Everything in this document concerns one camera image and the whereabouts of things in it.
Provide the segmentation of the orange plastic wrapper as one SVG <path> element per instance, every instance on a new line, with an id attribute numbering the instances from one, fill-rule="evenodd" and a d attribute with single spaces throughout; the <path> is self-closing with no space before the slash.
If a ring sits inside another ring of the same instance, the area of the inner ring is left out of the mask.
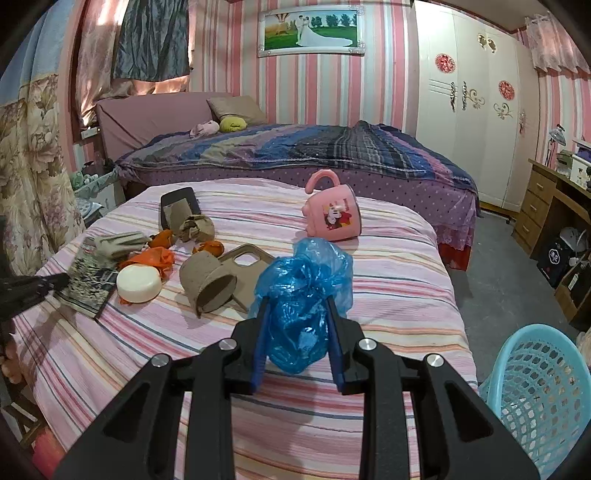
<path id="1" fill-rule="evenodd" d="M 162 247 L 148 248 L 143 252 L 130 257 L 128 260 L 121 262 L 118 265 L 118 273 L 124 267 L 131 264 L 142 264 L 155 267 L 159 271 L 161 281 L 163 283 L 163 281 L 167 278 L 167 275 L 172 270 L 172 266 L 174 264 L 174 253 Z M 122 304 L 131 304 L 123 301 L 120 297 L 119 301 Z"/>

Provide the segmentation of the blue plastic bag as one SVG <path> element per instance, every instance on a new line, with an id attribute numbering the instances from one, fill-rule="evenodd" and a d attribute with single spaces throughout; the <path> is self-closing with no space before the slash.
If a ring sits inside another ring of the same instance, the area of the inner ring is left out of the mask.
<path id="1" fill-rule="evenodd" d="M 249 315 L 269 300 L 264 353 L 281 371 L 300 374 L 328 353 L 328 298 L 339 315 L 353 307 L 353 256 L 328 240 L 301 239 L 260 274 Z"/>

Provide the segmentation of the brown cardboard tube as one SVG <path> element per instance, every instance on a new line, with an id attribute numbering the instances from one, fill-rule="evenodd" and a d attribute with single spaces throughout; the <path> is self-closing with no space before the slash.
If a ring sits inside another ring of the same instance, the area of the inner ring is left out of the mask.
<path id="1" fill-rule="evenodd" d="M 235 274 L 207 251 L 191 255 L 181 265 L 179 279 L 197 317 L 228 302 L 238 283 Z"/>

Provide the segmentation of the floral curtain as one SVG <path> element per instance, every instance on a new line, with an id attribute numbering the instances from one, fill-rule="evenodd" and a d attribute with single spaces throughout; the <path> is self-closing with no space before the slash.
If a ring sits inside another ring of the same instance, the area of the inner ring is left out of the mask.
<path id="1" fill-rule="evenodd" d="M 55 74 L 1 107 L 1 216 L 12 271 L 37 272 L 84 231 L 59 143 Z"/>

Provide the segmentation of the beige phone case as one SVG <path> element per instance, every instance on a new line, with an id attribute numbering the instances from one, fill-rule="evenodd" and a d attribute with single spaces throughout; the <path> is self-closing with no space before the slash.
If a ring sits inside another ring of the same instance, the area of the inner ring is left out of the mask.
<path id="1" fill-rule="evenodd" d="M 252 257 L 252 263 L 239 263 L 238 259 L 242 256 Z M 235 274 L 238 280 L 235 292 L 232 294 L 232 300 L 238 304 L 238 307 L 243 312 L 249 311 L 250 306 L 254 302 L 254 290 L 256 289 L 257 281 L 259 281 L 259 276 L 273 263 L 273 255 L 270 255 L 256 245 L 243 244 L 222 254 L 219 257 L 219 261 L 232 274 Z"/>

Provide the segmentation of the light blue plastic basket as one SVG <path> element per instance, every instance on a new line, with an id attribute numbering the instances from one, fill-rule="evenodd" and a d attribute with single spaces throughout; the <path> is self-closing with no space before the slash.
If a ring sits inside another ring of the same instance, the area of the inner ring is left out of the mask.
<path id="1" fill-rule="evenodd" d="M 547 479 L 590 421 L 590 372 L 575 343 L 543 324 L 510 336 L 481 398 Z"/>

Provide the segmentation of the pink cartoon mug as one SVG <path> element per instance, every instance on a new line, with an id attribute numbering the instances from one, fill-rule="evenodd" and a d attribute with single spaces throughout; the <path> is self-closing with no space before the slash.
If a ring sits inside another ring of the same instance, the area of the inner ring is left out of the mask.
<path id="1" fill-rule="evenodd" d="M 332 181 L 332 187 L 315 192 L 322 178 Z M 342 184 L 330 169 L 318 170 L 304 187 L 308 200 L 301 208 L 305 231 L 308 237 L 322 238 L 331 242 L 349 240 L 362 233 L 361 211 L 356 195 L 349 185 Z"/>

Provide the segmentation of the purple plaid blanket bed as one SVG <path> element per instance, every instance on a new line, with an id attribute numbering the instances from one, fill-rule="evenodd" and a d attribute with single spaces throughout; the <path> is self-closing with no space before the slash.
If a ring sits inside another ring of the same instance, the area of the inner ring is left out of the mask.
<path id="1" fill-rule="evenodd" d="M 331 169 L 356 196 L 420 214 L 435 230 L 442 260 L 456 270 L 469 265 L 480 213 L 477 185 L 465 170 L 393 126 L 366 121 L 162 134 L 114 166 L 120 178 L 145 186 L 259 177 L 302 187 L 315 171 Z"/>

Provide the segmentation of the pink plush toy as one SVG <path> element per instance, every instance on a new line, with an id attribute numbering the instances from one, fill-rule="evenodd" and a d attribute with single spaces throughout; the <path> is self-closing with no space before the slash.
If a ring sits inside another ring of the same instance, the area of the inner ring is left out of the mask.
<path id="1" fill-rule="evenodd" d="M 199 123 L 197 124 L 197 126 L 194 126 L 190 130 L 189 135 L 191 138 L 204 138 L 214 136 L 219 132 L 220 128 L 221 126 L 219 126 L 219 124 L 216 121 L 209 120 L 207 122 Z"/>

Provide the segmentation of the yellow plush toy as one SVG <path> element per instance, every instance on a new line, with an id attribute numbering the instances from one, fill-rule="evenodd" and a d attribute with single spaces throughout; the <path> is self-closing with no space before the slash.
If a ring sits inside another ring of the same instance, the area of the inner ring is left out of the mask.
<path id="1" fill-rule="evenodd" d="M 245 130 L 247 123 L 245 119 L 239 116 L 226 115 L 219 121 L 219 131 L 222 133 L 232 133 Z"/>

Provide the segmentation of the brown pillow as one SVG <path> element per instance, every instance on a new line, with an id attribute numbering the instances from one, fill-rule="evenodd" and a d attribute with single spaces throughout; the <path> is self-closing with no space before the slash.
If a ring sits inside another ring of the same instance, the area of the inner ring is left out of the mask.
<path id="1" fill-rule="evenodd" d="M 239 117 L 247 125 L 267 123 L 266 114 L 250 96 L 216 96 L 207 100 L 214 117 L 221 121 L 225 117 Z"/>

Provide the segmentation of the grey window curtain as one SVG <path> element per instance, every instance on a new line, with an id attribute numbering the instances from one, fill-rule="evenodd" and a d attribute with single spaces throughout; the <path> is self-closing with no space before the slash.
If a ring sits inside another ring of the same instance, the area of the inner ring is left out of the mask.
<path id="1" fill-rule="evenodd" d="M 187 0 L 129 1 L 119 30 L 114 79 L 162 82 L 189 74 Z"/>

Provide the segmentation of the white wardrobe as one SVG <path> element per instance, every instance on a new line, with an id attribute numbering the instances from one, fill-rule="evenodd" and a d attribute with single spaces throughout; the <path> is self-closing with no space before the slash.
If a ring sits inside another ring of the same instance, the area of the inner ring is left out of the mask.
<path id="1" fill-rule="evenodd" d="M 416 2 L 417 139 L 475 181 L 481 201 L 518 211 L 536 156 L 539 84 L 530 51 L 465 13 Z"/>

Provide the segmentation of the framed wedding picture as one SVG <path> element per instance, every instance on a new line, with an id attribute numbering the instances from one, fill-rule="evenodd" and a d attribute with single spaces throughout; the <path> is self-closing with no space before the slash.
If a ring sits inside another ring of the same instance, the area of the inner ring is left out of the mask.
<path id="1" fill-rule="evenodd" d="M 313 5 L 260 13 L 257 56 L 363 56 L 363 13 L 362 6 L 346 5 Z"/>

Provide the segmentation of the pink valance curtain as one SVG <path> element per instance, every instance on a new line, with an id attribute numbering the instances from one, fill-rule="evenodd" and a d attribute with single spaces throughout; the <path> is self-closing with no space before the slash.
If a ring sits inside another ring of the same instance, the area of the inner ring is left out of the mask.
<path id="1" fill-rule="evenodd" d="M 566 29 L 550 12 L 526 18 L 526 34 L 534 67 L 548 73 L 590 73 L 590 66 Z"/>

